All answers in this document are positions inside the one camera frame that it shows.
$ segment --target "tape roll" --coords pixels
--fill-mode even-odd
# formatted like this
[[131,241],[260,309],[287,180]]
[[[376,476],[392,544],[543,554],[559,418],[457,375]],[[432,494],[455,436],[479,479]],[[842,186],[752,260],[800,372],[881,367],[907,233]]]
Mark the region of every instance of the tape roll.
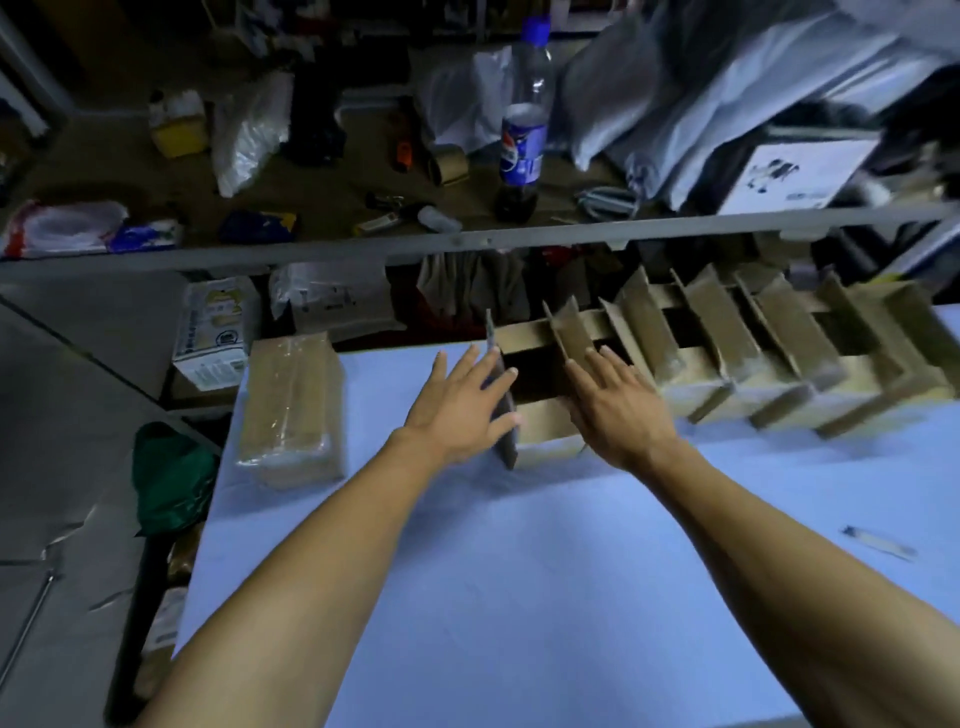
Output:
[[437,186],[446,186],[469,177],[470,163],[460,147],[444,147],[431,159],[430,180]]

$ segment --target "person's left hand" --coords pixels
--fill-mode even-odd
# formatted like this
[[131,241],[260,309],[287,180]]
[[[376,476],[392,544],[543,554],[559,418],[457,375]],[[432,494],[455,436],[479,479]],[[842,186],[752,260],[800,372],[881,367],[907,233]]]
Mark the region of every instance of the person's left hand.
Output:
[[491,422],[496,404],[516,381],[516,369],[508,369],[482,389],[500,352],[492,349],[477,362],[478,353],[477,345],[471,344],[449,376],[446,353],[438,353],[430,378],[403,425],[403,429],[422,437],[444,465],[464,462],[491,448],[520,423],[516,412]]

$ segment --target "white table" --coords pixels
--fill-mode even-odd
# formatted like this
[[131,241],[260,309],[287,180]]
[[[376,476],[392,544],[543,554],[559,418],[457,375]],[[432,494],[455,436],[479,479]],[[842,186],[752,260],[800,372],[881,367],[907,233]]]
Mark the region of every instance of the white table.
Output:
[[[960,330],[960,306],[941,309]],[[455,360],[464,346],[446,347]],[[343,356],[349,471],[399,426],[437,348]],[[183,645],[329,494],[231,464],[233,418],[180,626]],[[691,428],[719,468],[960,619],[960,407],[874,441]],[[902,561],[847,525],[916,548]],[[256,639],[248,635],[247,639]],[[712,728],[797,713],[645,488],[592,455],[509,473],[488,453],[411,519],[328,726]]]

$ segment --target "hand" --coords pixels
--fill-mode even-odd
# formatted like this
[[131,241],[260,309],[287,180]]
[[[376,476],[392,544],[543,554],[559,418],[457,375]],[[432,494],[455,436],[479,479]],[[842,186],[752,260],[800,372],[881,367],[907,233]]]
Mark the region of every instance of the hand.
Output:
[[479,348],[471,344],[457,362],[450,376],[446,375],[446,353],[440,352],[433,362],[433,371],[403,428],[416,433],[440,456],[441,465],[461,463],[493,447],[497,440],[520,424],[516,412],[491,422],[497,403],[516,381],[516,369],[508,369],[486,389],[481,389],[496,366],[499,349],[491,349],[476,364]]
[[628,367],[610,347],[587,359],[601,384],[573,359],[566,372],[576,397],[567,403],[570,418],[587,444],[600,457],[641,480],[654,476],[653,459],[681,442],[666,402],[634,367]]

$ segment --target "person's right hand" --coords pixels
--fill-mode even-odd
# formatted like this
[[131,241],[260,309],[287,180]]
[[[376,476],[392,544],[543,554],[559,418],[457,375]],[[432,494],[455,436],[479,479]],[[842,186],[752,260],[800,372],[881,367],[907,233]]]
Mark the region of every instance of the person's right hand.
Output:
[[573,359],[566,372],[575,397],[570,418],[600,457],[637,477],[654,475],[654,458],[681,440],[666,402],[634,368],[610,347],[587,351],[587,360],[601,383]]

